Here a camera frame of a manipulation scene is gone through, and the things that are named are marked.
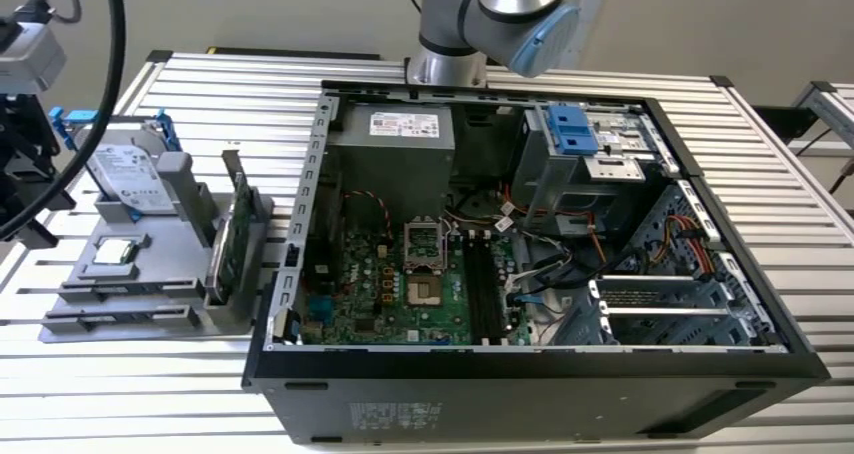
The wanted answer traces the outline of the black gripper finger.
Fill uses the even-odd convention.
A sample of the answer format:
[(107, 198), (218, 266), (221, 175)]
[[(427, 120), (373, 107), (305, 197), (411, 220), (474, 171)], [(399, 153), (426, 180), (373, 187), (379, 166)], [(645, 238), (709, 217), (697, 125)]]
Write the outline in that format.
[[(24, 182), (2, 174), (2, 224), (6, 224), (36, 200), (51, 182)], [(62, 191), (47, 203), (50, 211), (71, 210), (76, 206), (67, 191)], [(58, 238), (46, 226), (32, 219), (15, 234), (2, 236), (4, 242), (19, 241), (26, 247), (55, 247)]]

